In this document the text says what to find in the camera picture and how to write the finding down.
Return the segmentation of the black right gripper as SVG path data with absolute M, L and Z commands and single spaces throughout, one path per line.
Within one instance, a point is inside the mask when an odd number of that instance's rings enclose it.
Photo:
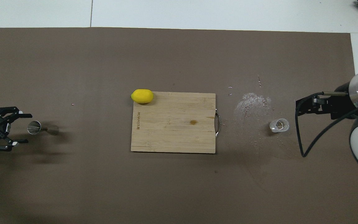
M 354 106 L 349 96 L 349 85 L 347 82 L 337 87 L 335 92 L 345 92 L 345 96 L 307 96 L 296 101 L 296 116 L 302 116 L 305 114 L 314 114 L 315 108 L 317 112 L 331 112 L 331 119 L 335 120 L 348 112 L 354 110 Z

